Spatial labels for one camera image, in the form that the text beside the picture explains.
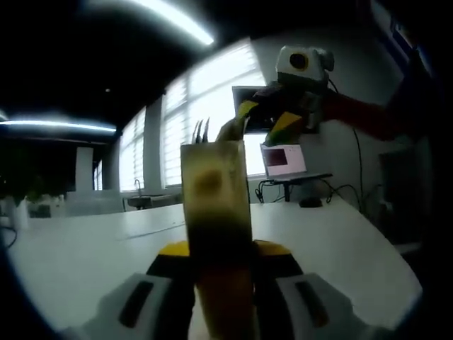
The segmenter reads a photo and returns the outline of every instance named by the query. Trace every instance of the laptop screen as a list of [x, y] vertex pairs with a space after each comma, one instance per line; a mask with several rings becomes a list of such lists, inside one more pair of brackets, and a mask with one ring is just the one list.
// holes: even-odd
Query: laptop screen
[[264, 166], [268, 176], [298, 174], [306, 171], [304, 155], [300, 145], [261, 145]]

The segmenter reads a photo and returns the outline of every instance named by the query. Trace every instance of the faucet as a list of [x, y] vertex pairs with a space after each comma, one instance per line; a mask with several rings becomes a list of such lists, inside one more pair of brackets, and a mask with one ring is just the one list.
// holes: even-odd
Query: faucet
[[134, 181], [134, 185], [136, 184], [136, 182], [139, 182], [139, 196], [142, 197], [142, 189], [140, 188], [140, 180], [136, 178]]

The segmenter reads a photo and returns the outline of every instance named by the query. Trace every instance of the robot wrist camera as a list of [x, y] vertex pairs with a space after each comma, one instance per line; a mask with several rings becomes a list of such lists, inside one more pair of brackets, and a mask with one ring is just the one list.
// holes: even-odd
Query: robot wrist camera
[[284, 46], [277, 60], [277, 80], [283, 86], [322, 95], [328, 73], [333, 71], [333, 54], [317, 47]]

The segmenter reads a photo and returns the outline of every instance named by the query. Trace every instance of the ceiling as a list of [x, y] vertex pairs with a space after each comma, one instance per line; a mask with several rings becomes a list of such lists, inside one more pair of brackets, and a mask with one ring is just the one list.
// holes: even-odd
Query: ceiling
[[10, 2], [19, 4], [1, 11], [0, 108], [10, 117], [56, 111], [118, 128], [229, 43], [350, 25], [356, 16], [353, 0], [167, 0], [214, 36], [205, 47], [128, 0]]

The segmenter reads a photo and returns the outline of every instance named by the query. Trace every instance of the sink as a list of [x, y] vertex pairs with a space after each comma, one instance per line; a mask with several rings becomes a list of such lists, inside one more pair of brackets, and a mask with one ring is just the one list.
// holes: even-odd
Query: sink
[[137, 210], [151, 208], [151, 196], [132, 196], [127, 199], [127, 204]]

